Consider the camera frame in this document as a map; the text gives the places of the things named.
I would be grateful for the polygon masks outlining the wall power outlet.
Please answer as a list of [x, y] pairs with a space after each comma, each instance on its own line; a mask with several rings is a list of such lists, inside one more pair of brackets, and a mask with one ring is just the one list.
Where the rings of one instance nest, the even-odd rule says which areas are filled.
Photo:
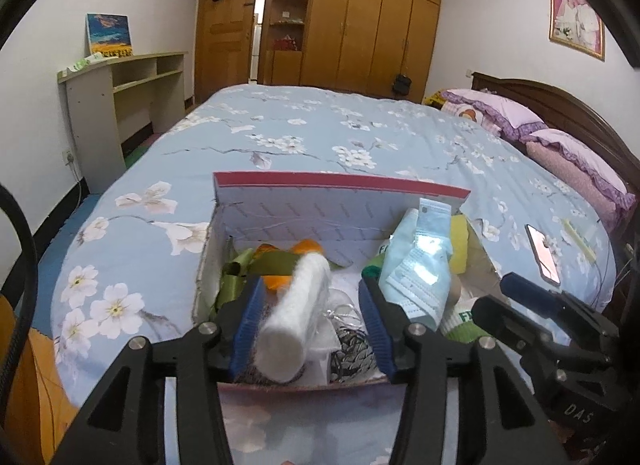
[[63, 160], [65, 166], [73, 165], [75, 162], [75, 155], [72, 151], [66, 150], [63, 152]]

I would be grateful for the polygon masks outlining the tan round plush ball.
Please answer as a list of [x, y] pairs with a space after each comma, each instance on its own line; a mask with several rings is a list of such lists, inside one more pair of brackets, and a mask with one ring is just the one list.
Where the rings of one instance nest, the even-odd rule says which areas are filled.
[[453, 308], [454, 305], [460, 300], [462, 293], [462, 283], [457, 274], [452, 274], [450, 277], [449, 293], [446, 301], [447, 308]]

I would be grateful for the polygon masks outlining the smartphone on bed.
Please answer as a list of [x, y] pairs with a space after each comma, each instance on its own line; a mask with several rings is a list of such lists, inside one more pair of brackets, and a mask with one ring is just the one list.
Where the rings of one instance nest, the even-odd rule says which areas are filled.
[[526, 224], [530, 246], [540, 272], [541, 278], [556, 287], [561, 285], [560, 274], [553, 259], [551, 248], [548, 246], [547, 237], [533, 225]]

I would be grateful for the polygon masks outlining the pink cardboard box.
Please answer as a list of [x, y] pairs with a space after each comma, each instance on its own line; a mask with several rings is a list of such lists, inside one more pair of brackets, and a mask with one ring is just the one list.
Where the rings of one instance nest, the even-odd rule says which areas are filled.
[[364, 174], [218, 172], [216, 206], [198, 266], [194, 322], [214, 321], [233, 254], [267, 243], [319, 243], [331, 263], [359, 273], [406, 210], [431, 198], [459, 211], [466, 188]]

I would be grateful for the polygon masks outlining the blue landscape picture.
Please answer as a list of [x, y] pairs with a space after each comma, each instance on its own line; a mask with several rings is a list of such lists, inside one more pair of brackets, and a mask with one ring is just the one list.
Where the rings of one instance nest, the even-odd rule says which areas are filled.
[[101, 53], [106, 58], [132, 55], [129, 20], [126, 15], [88, 13], [86, 29], [91, 54]]

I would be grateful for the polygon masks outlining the light blue mask pack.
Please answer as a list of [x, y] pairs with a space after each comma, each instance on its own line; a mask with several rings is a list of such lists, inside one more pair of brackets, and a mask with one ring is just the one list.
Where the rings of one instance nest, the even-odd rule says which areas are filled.
[[378, 286], [408, 319], [438, 329], [451, 285], [451, 207], [422, 197], [390, 237]]

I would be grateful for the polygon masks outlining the black wave pattern pouch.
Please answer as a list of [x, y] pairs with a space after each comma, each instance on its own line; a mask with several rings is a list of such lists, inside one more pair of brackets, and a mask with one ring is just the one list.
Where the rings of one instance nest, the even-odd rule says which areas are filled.
[[340, 347], [330, 356], [330, 383], [366, 381], [376, 369], [375, 356], [366, 333], [361, 329], [339, 327], [337, 337]]

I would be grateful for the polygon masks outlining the white bone plush toy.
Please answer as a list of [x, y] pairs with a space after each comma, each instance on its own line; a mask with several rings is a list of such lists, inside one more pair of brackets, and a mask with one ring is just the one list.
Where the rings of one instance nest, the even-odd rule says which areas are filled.
[[331, 353], [340, 347], [337, 337], [339, 327], [361, 329], [363, 319], [349, 295], [339, 289], [329, 289], [329, 297], [321, 311], [316, 335], [307, 350], [307, 361], [303, 378], [306, 385], [329, 386], [329, 361]]

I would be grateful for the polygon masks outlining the framed wall photo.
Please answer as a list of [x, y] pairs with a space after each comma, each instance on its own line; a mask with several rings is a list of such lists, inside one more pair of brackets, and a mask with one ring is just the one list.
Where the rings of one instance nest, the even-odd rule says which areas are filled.
[[605, 26], [587, 0], [550, 0], [549, 40], [605, 59]]

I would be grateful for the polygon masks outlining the beige shelf desk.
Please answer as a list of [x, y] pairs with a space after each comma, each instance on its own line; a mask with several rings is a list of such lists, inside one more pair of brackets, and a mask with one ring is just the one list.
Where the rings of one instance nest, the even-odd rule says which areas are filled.
[[107, 190], [126, 171], [122, 146], [144, 127], [164, 133], [183, 118], [181, 52], [107, 58], [58, 72], [82, 177], [92, 194]]

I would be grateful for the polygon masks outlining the orange cloth bundle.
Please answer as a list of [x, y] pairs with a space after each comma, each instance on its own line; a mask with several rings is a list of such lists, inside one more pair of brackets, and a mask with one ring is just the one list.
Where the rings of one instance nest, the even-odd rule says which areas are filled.
[[298, 260], [310, 253], [322, 254], [323, 249], [313, 240], [302, 240], [288, 249], [262, 244], [254, 252], [248, 273], [260, 275], [267, 291], [277, 294], [290, 285]]

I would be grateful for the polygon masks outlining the white towel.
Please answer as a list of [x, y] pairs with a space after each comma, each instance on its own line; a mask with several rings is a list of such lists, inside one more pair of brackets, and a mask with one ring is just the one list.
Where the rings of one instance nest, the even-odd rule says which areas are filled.
[[262, 322], [255, 341], [255, 367], [270, 381], [288, 383], [304, 366], [330, 284], [326, 257], [308, 253], [298, 259], [290, 286]]

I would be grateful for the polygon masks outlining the near pink pillow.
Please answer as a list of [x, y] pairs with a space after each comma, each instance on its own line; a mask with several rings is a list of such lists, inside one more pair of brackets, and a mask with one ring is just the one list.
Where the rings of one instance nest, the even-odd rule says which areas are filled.
[[575, 190], [597, 211], [608, 232], [634, 211], [637, 196], [620, 175], [584, 142], [559, 129], [540, 129], [522, 142], [526, 153]]

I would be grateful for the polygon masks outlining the green white sock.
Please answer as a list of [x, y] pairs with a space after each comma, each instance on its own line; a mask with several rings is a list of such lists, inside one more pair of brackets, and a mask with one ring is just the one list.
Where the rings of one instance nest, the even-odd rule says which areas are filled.
[[390, 240], [387, 240], [380, 245], [375, 256], [364, 266], [361, 276], [381, 283], [387, 279], [390, 272], [398, 265], [398, 257], [394, 246]]
[[460, 299], [447, 310], [439, 325], [439, 332], [450, 341], [469, 344], [486, 335], [473, 320], [472, 308], [476, 298]]

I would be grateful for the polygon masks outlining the yellow sponge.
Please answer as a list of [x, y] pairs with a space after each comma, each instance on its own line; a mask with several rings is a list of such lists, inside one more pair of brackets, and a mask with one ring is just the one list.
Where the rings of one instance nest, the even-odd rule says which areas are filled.
[[463, 274], [466, 271], [469, 257], [469, 227], [463, 214], [451, 217], [450, 241], [452, 255], [449, 268], [452, 274]]

